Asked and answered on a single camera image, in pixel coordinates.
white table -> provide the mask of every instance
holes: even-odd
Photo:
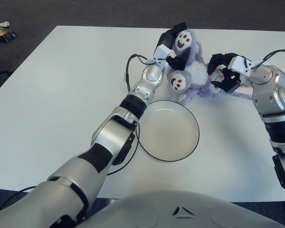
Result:
[[[86,150],[93,131],[126,95],[128,57],[151,55],[165,30],[57,26],[0,89],[0,189],[38,184]],[[285,32],[195,32],[206,61],[228,52],[258,60],[285,48]],[[285,72],[285,53],[270,63]],[[143,68],[138,60],[131,62],[132,85]],[[167,84],[155,100],[166,98]],[[273,168],[275,153],[252,102],[197,96],[187,107],[200,128],[195,152],[166,163],[139,148],[124,170],[107,178],[98,197],[171,189],[228,201],[285,200]]]

round plate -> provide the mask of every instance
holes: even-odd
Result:
[[[173,101],[151,103],[140,119],[140,144],[152,157],[174,162],[188,157],[199,142],[193,114]]]

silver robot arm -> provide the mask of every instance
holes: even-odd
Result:
[[[161,84],[172,41],[185,23],[163,33],[149,64],[121,104],[98,127],[91,147],[56,170],[30,194],[0,211],[0,228],[75,227],[97,197],[112,164],[120,164],[135,138],[140,117]]]
[[[253,104],[265,124],[270,144],[277,153],[273,157],[275,171],[285,189],[285,73],[264,61],[251,62],[234,53],[213,55],[208,74],[218,65],[226,65],[226,80],[212,82],[215,86],[232,93],[241,83],[253,88]]]

robotic hand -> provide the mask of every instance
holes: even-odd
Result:
[[[214,86],[227,93],[235,91],[241,83],[253,88],[253,104],[268,131],[270,144],[277,153],[273,156],[275,171],[285,189],[285,73],[276,66],[266,64],[264,60],[251,62],[245,57],[228,53],[212,56],[208,74],[212,74],[219,65],[226,66],[222,70],[225,79],[222,82],[212,81]]]

purple plush toy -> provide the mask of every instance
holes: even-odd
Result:
[[[177,56],[181,56],[187,48],[191,49],[185,69],[183,71],[170,69],[167,73],[170,87],[178,94],[177,102],[185,105],[195,95],[214,98],[225,93],[211,83],[211,81],[224,80],[223,73],[217,68],[212,75],[208,75],[207,65],[202,57],[201,44],[196,40],[195,33],[189,29],[180,32],[173,45]],[[247,94],[234,92],[232,95],[251,99],[251,95]]]
[[[183,71],[171,69],[167,73],[171,88],[179,94],[177,101],[183,105],[189,102],[208,81],[201,44],[196,40],[195,33],[189,29],[180,32],[173,45],[177,56],[181,56],[187,48],[191,49],[185,69]]]

